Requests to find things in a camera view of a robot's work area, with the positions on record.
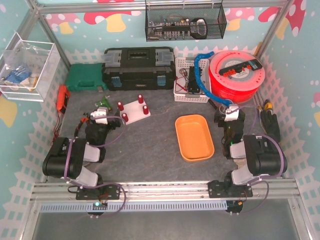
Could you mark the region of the red cylinder bushing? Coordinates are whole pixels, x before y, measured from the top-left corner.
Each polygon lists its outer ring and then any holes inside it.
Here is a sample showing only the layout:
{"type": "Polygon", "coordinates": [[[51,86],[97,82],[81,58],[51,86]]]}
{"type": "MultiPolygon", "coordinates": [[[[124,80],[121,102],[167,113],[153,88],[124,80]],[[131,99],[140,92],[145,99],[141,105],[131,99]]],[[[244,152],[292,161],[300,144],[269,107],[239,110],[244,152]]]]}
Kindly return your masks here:
{"type": "Polygon", "coordinates": [[[128,115],[126,113],[122,113],[121,117],[123,118],[123,120],[127,123],[129,121],[128,115]]]}

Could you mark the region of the white peg base plate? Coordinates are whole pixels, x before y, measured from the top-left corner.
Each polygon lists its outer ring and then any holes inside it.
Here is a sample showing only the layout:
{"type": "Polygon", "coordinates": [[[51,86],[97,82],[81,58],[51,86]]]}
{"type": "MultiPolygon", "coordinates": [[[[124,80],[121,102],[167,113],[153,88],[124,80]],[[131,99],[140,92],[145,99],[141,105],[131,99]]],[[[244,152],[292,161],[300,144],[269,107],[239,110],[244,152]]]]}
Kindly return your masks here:
{"type": "Polygon", "coordinates": [[[147,105],[146,102],[144,101],[143,104],[139,104],[138,100],[123,104],[124,105],[124,110],[119,111],[119,116],[122,117],[122,113],[126,113],[128,116],[128,122],[126,122],[127,125],[135,123],[137,121],[140,121],[142,119],[145,119],[147,117],[151,116],[150,110],[149,114],[145,115],[143,113],[143,106],[147,105]]]}

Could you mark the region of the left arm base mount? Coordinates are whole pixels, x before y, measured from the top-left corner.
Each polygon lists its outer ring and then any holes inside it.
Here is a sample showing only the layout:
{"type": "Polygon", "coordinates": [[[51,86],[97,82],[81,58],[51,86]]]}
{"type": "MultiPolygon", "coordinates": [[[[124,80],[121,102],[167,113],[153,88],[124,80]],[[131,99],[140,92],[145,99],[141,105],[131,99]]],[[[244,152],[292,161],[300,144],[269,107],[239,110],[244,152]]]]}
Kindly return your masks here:
{"type": "Polygon", "coordinates": [[[78,188],[76,191],[76,200],[119,200],[120,187],[109,184],[99,188],[78,188]]]}

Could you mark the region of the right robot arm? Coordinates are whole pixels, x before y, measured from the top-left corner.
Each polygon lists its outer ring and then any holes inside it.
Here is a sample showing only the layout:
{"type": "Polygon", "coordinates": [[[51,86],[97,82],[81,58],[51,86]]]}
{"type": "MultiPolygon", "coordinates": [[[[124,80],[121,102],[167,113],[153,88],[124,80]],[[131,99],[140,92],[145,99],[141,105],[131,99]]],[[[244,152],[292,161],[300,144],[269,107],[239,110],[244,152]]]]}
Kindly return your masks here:
{"type": "Polygon", "coordinates": [[[244,160],[244,164],[226,174],[217,187],[226,193],[263,179],[280,177],[288,169],[288,161],[280,147],[281,135],[277,115],[270,102],[254,109],[263,135],[244,134],[246,114],[243,107],[232,104],[215,109],[214,122],[223,129],[221,139],[223,156],[244,160]]]}

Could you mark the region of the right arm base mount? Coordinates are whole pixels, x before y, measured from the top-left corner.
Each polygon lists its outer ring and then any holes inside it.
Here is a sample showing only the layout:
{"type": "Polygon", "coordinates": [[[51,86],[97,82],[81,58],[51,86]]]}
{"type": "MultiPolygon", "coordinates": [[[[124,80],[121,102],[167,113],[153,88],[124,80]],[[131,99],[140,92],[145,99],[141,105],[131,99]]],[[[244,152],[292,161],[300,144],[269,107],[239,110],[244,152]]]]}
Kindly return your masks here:
{"type": "Polygon", "coordinates": [[[253,197],[252,189],[247,185],[234,185],[218,180],[207,183],[209,198],[248,198],[253,197]]]}

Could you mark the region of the green hose nozzle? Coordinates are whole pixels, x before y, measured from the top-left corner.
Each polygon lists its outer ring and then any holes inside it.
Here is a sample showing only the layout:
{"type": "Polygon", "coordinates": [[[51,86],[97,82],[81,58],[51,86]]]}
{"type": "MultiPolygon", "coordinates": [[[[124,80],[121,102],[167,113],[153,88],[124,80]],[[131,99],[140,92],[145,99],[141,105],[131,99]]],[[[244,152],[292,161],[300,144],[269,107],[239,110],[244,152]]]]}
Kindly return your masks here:
{"type": "Polygon", "coordinates": [[[106,98],[103,98],[102,100],[97,101],[95,103],[95,106],[97,108],[107,108],[109,112],[112,111],[112,106],[106,98]]]}

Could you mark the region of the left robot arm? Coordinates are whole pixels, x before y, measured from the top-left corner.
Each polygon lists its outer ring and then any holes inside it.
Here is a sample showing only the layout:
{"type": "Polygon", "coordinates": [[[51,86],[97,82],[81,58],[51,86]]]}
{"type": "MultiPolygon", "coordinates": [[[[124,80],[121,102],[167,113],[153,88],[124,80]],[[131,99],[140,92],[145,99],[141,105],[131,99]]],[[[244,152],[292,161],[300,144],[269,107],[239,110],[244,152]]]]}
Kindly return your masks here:
{"type": "Polygon", "coordinates": [[[81,189],[98,189],[117,183],[103,183],[102,176],[84,166],[86,163],[101,163],[105,159],[106,146],[113,144],[119,137],[106,142],[110,131],[125,127],[125,121],[120,117],[120,111],[108,115],[98,108],[88,116],[89,124],[85,128],[85,137],[80,138],[75,133],[73,139],[58,137],[47,153],[42,172],[47,177],[63,179],[81,189]]]}

